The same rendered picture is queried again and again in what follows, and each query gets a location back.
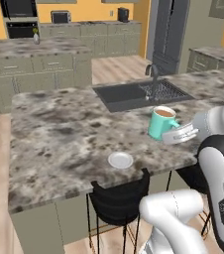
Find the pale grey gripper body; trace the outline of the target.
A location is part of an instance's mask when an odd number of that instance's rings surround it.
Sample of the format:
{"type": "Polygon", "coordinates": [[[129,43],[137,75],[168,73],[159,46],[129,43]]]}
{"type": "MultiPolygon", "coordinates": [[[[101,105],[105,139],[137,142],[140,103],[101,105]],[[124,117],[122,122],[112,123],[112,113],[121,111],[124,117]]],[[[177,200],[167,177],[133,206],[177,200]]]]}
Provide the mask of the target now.
{"type": "Polygon", "coordinates": [[[194,138],[197,133],[198,130],[191,123],[188,123],[163,133],[162,140],[166,145],[174,145],[194,138]]]}

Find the teal cup of tea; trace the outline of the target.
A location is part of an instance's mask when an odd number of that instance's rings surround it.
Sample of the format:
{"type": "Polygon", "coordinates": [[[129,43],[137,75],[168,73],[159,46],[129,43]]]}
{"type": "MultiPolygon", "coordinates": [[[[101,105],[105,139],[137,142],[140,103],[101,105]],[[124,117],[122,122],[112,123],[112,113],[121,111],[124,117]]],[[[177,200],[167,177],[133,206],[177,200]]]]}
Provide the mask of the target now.
{"type": "Polygon", "coordinates": [[[175,120],[175,115],[175,111],[169,107],[154,107],[149,123],[148,134],[156,140],[161,140],[165,132],[169,131],[172,127],[179,127],[179,124],[175,120]]]}

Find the white saucer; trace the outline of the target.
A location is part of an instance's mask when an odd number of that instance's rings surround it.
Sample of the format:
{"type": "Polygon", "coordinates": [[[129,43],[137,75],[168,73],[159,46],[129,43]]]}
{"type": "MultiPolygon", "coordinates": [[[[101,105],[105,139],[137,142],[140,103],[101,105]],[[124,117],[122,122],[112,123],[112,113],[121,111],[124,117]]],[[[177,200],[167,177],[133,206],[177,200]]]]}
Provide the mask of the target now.
{"type": "Polygon", "coordinates": [[[108,163],[115,169],[128,169],[133,162],[133,157],[125,152],[114,152],[108,157],[108,163]]]}

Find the black bar stool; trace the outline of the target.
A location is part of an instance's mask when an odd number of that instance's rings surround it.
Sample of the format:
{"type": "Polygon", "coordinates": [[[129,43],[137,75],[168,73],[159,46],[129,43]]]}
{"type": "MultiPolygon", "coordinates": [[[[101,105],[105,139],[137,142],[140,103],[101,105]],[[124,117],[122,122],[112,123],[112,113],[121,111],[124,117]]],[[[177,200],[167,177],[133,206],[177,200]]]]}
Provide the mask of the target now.
{"type": "Polygon", "coordinates": [[[142,169],[143,176],[130,183],[104,189],[93,181],[93,192],[86,196],[91,200],[96,213],[96,232],[99,232],[99,220],[109,225],[122,226],[123,237],[126,237],[127,225],[140,219],[139,204],[149,192],[150,173],[142,169]]]}
{"type": "Polygon", "coordinates": [[[207,194],[207,181],[200,171],[198,164],[178,169],[177,173],[191,189],[202,194],[207,194]]]}

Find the dark curved tap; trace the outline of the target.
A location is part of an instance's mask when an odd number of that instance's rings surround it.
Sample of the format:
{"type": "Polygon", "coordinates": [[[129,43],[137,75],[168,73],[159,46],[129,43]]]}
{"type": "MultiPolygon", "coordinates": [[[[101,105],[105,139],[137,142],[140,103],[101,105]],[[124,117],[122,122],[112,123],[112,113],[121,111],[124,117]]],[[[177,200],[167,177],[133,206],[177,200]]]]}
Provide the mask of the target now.
{"type": "Polygon", "coordinates": [[[147,91],[148,99],[153,101],[156,97],[157,86],[158,86],[159,71],[157,66],[154,63],[148,64],[146,67],[145,75],[149,75],[153,79],[152,84],[149,90],[147,91]]]}

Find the dark sink basin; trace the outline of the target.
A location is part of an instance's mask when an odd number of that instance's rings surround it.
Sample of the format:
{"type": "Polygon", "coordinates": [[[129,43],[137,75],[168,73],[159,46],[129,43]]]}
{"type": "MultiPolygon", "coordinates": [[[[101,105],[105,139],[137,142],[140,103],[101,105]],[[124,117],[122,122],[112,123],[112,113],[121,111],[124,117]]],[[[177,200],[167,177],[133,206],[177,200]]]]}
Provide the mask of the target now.
{"type": "Polygon", "coordinates": [[[193,97],[167,80],[156,84],[150,81],[134,81],[95,87],[95,93],[110,112],[128,111],[143,107],[192,100],[193,97]]]}

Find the green side cupboard run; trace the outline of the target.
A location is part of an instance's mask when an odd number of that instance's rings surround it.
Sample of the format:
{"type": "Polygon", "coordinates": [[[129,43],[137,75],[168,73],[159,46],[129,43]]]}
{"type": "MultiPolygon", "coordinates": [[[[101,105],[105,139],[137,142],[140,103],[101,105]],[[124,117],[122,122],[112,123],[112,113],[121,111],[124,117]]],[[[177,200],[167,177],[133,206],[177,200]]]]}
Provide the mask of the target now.
{"type": "Polygon", "coordinates": [[[202,47],[189,50],[187,72],[224,68],[224,48],[202,47]]]}

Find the dark grey fridge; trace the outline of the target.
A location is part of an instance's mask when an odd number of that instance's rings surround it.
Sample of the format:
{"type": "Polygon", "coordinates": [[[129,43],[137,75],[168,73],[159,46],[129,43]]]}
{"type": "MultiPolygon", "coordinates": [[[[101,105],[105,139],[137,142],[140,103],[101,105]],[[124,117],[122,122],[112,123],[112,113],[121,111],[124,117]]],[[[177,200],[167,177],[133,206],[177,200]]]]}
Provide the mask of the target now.
{"type": "Polygon", "coordinates": [[[189,0],[159,0],[153,64],[159,75],[178,71],[189,0]]]}

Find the green base cupboard run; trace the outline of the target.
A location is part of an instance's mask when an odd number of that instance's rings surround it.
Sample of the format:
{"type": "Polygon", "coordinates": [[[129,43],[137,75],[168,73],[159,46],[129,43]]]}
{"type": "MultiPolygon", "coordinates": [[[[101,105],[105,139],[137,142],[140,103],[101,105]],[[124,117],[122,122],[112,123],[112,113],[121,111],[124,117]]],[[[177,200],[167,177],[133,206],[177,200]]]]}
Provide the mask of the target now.
{"type": "Polygon", "coordinates": [[[40,25],[43,38],[71,37],[91,49],[94,58],[133,56],[139,53],[141,23],[129,21],[86,21],[40,25]]]}

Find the black coffee machine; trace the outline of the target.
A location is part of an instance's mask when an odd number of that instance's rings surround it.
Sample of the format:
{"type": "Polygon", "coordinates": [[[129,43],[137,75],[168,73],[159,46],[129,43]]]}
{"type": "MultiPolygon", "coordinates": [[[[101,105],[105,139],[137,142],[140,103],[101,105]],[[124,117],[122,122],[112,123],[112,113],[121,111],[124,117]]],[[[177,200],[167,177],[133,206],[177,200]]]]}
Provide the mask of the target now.
{"type": "Polygon", "coordinates": [[[118,9],[118,20],[123,23],[129,21],[129,10],[127,8],[120,7],[118,9]]]}

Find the green island cupboard run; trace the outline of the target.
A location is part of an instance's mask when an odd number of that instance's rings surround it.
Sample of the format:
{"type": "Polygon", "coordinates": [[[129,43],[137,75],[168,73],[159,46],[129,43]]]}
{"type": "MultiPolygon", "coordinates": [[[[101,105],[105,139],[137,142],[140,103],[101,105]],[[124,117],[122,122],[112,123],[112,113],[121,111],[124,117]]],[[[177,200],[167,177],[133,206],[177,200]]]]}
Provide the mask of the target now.
{"type": "Polygon", "coordinates": [[[83,87],[91,78],[91,49],[79,39],[0,40],[0,114],[18,93],[83,87]]]}

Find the green cupboard under worktop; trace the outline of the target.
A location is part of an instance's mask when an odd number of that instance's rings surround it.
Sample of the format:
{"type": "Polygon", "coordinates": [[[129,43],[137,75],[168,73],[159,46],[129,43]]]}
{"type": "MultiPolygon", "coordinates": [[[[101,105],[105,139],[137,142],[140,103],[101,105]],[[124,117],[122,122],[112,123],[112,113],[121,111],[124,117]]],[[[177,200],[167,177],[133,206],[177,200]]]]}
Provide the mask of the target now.
{"type": "Polygon", "coordinates": [[[66,244],[88,236],[86,196],[11,215],[24,254],[64,254],[66,244]]]}

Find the silver toaster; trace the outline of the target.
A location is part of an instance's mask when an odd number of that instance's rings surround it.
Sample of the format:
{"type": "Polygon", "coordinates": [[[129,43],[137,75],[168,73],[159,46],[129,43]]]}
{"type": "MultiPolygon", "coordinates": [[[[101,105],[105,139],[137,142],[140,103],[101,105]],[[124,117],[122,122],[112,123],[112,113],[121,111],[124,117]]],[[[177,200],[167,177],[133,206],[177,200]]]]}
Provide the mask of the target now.
{"type": "Polygon", "coordinates": [[[53,24],[67,24],[71,22],[69,11],[51,11],[51,18],[53,24]]]}

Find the small vase with flower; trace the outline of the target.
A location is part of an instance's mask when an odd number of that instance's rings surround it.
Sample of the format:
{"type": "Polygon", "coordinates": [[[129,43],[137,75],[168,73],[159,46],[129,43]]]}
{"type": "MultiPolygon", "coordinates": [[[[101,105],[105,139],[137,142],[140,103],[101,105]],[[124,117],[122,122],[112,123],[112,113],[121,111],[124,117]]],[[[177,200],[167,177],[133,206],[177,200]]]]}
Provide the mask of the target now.
{"type": "Polygon", "coordinates": [[[33,33],[34,33],[34,36],[33,36],[34,43],[36,45],[38,45],[40,43],[40,36],[38,35],[38,29],[37,28],[33,28],[33,33]]]}

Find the black wall oven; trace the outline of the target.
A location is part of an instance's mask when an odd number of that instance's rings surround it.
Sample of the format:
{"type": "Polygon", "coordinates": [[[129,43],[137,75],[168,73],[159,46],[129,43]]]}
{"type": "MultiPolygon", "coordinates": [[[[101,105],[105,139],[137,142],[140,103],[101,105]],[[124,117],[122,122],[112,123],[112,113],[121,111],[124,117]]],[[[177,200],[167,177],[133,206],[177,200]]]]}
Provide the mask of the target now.
{"type": "Polygon", "coordinates": [[[10,39],[32,38],[34,29],[38,28],[37,22],[7,22],[8,36],[10,39]]]}

